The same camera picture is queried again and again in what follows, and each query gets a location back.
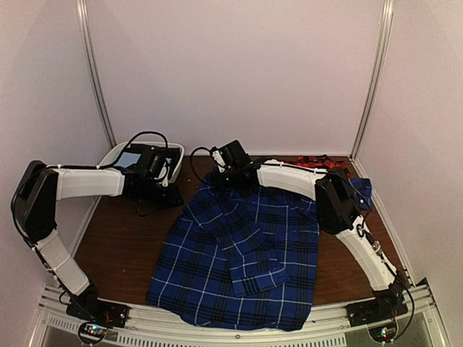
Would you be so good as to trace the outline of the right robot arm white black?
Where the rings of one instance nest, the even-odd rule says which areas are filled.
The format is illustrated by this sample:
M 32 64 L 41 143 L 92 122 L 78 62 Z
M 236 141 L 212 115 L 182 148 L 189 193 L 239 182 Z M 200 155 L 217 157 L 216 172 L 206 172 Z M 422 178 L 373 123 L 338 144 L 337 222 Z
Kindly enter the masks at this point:
M 320 228 L 344 244 L 368 277 L 375 297 L 370 308 L 374 317 L 383 320 L 392 312 L 407 308 L 407 284 L 369 231 L 355 199 L 360 193 L 342 170 L 304 168 L 247 156 L 225 160 L 219 151 L 212 158 L 218 166 L 220 182 L 256 182 L 314 200 Z

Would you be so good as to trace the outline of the white plastic bin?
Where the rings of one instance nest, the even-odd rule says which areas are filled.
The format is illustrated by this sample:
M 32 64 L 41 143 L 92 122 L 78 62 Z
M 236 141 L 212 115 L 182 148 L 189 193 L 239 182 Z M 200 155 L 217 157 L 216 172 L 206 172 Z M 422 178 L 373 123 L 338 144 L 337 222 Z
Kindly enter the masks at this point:
M 111 149 L 100 162 L 100 165 L 107 165 L 113 162 L 118 154 L 122 151 L 124 146 L 127 142 L 121 142 L 116 145 L 113 149 Z M 149 145 L 150 147 L 164 147 L 164 143 L 160 141 L 139 141 L 135 140 L 132 145 L 139 144 L 139 145 Z M 164 156 L 167 159 L 167 164 L 169 165 L 169 173 L 167 178 L 170 184 L 176 182 L 177 177 L 182 168 L 182 160 L 184 158 L 185 148 L 183 145 L 180 145 L 175 142 L 168 143 L 168 150 L 164 151 Z

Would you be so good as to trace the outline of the aluminium front rail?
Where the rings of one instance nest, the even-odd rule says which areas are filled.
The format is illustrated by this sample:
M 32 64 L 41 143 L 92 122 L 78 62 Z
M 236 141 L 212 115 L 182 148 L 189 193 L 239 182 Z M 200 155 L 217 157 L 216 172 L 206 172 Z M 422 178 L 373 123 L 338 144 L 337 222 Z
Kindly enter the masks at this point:
M 386 346 L 373 341 L 368 328 L 388 323 L 398 327 L 391 346 L 450 346 L 429 286 L 410 293 L 408 313 L 392 320 L 351 327 L 347 303 L 327 304 L 314 307 L 304 327 L 294 332 L 195 327 L 166 310 L 132 305 L 125 327 L 110 329 L 98 346 Z

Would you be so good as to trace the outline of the red black plaid folded shirt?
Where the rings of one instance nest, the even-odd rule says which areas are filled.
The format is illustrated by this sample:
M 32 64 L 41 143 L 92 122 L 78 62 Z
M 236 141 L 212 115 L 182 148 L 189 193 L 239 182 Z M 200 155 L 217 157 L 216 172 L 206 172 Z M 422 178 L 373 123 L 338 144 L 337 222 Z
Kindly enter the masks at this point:
M 305 167 L 305 168 L 319 168 L 319 169 L 334 169 L 340 168 L 350 179 L 352 177 L 347 165 L 342 160 L 334 160 L 328 155 L 300 155 L 296 160 L 290 161 L 289 163 Z

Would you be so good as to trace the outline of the aluminium frame post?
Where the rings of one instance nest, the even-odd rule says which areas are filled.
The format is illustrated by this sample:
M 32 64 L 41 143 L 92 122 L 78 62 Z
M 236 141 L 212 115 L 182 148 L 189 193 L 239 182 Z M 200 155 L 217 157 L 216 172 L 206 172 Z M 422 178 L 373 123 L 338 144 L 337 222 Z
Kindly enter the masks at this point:
M 90 20 L 88 16 L 88 4 L 85 0 L 76 0 L 77 20 L 80 26 L 82 45 L 85 54 L 85 60 L 88 67 L 91 90 L 95 98 L 95 104 L 103 133 L 110 147 L 116 146 L 116 137 L 109 118 L 108 108 L 104 98 L 101 78 L 98 71 L 98 63 L 93 45 Z
M 354 144 L 350 152 L 349 158 L 355 161 L 360 154 L 363 140 L 366 135 L 368 123 L 373 113 L 375 99 L 378 94 L 379 85 L 381 82 L 381 75 L 386 62 L 388 47 L 391 39 L 391 32 L 394 22 L 394 1 L 383 1 L 383 9 L 381 13 L 381 21 L 378 32 L 377 46 L 375 50 L 375 57 L 373 59 L 373 67 L 371 71 L 370 81 L 368 85 L 365 103 L 362 109 L 357 134 L 354 139 Z

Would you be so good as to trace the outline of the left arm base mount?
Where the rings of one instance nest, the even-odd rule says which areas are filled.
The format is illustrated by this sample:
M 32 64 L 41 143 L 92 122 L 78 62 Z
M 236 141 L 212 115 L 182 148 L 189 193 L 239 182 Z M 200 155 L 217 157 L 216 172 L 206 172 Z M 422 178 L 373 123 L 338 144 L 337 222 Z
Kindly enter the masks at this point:
M 109 326 L 110 328 L 124 328 L 126 325 L 129 307 L 124 304 L 117 304 L 100 299 L 71 300 L 66 308 L 69 316 L 80 318 L 98 325 Z

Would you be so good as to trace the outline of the right circuit board with leds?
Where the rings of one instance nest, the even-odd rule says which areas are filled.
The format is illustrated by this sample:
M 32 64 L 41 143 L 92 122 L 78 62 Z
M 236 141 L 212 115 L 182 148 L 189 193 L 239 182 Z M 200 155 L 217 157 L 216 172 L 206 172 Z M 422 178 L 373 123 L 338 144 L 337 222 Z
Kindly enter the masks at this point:
M 392 323 L 377 325 L 369 327 L 368 333 L 376 343 L 389 343 L 391 340 L 395 339 L 398 333 L 398 327 Z

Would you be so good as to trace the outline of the light blue folded shirt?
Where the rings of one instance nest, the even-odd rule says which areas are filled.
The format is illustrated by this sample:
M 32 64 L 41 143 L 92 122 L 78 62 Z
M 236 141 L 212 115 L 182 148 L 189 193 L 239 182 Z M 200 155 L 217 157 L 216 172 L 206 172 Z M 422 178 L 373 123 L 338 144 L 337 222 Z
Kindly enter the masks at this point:
M 141 153 L 123 152 L 120 159 L 114 164 L 116 168 L 133 169 L 138 165 L 141 159 Z

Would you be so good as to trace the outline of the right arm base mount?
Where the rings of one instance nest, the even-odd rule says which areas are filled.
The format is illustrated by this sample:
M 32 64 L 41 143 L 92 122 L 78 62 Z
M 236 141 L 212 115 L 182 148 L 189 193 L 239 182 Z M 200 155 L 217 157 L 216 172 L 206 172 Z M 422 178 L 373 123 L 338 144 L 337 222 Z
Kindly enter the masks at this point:
M 403 300 L 371 299 L 348 304 L 346 311 L 350 326 L 357 327 L 392 320 L 395 314 L 408 313 L 408 307 Z

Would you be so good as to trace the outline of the left circuit board with leds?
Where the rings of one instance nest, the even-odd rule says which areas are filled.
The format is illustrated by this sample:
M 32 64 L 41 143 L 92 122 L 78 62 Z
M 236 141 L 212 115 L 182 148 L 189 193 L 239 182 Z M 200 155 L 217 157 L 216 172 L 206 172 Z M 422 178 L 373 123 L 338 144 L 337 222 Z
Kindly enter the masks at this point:
M 77 329 L 77 337 L 86 345 L 95 345 L 104 340 L 108 330 L 94 322 L 83 322 Z

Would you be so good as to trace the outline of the left aluminium frame post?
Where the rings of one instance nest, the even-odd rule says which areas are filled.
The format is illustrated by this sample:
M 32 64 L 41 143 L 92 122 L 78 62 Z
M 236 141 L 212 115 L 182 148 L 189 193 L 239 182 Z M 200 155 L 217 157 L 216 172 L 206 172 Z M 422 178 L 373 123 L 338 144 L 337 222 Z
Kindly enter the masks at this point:
M 85 0 L 76 0 L 77 20 L 80 26 L 82 45 L 85 54 L 85 60 L 88 67 L 91 90 L 95 98 L 95 104 L 103 133 L 110 147 L 116 146 L 116 137 L 109 118 L 108 108 L 104 98 L 101 78 L 98 71 L 98 63 L 93 45 L 90 20 L 88 16 L 88 4 Z

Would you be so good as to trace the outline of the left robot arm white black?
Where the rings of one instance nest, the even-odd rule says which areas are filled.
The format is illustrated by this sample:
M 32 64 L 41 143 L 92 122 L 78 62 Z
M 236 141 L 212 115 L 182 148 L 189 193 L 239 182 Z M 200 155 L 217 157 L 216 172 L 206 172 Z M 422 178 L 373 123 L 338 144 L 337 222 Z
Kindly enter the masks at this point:
M 99 166 L 50 166 L 33 160 L 12 197 L 12 219 L 25 243 L 38 255 L 89 321 L 104 313 L 98 289 L 64 245 L 56 221 L 59 202 L 87 197 L 126 197 L 157 208 L 178 207 L 182 195 L 169 178 L 169 165 L 118 160 Z

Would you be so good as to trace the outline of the circuit board with leds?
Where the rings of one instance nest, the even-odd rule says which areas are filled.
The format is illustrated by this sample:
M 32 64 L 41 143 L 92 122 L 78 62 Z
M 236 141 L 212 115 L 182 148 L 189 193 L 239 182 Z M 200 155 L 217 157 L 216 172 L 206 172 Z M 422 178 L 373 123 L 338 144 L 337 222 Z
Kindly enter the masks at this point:
M 83 322 L 77 329 L 77 337 L 86 345 L 95 345 L 104 340 L 108 330 L 94 322 Z
M 392 323 L 377 325 L 369 327 L 368 333 L 376 343 L 389 343 L 391 340 L 395 339 L 398 333 L 398 327 Z

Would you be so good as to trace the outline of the right aluminium frame post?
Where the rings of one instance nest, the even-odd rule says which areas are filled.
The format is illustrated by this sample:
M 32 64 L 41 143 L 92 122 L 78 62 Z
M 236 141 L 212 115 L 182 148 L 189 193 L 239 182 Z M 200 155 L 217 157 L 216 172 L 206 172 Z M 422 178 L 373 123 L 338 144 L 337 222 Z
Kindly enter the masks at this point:
M 394 1 L 383 1 L 383 9 L 381 13 L 381 21 L 378 32 L 377 46 L 375 50 L 375 57 L 373 59 L 373 67 L 371 71 L 370 81 L 368 85 L 365 103 L 362 109 L 357 134 L 354 139 L 354 144 L 350 152 L 349 158 L 355 161 L 360 154 L 363 140 L 366 135 L 368 123 L 373 113 L 375 99 L 378 94 L 379 85 L 381 82 L 381 75 L 386 62 L 388 47 L 391 39 L 391 32 L 394 22 Z

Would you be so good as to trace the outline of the blue plaid long sleeve shirt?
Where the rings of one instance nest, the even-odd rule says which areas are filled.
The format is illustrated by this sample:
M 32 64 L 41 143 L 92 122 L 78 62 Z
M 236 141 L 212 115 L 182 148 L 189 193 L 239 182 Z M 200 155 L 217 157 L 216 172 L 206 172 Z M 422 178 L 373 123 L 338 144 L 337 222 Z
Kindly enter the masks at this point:
M 198 327 L 300 330 L 313 305 L 316 212 L 281 189 L 201 185 L 164 240 L 147 303 Z

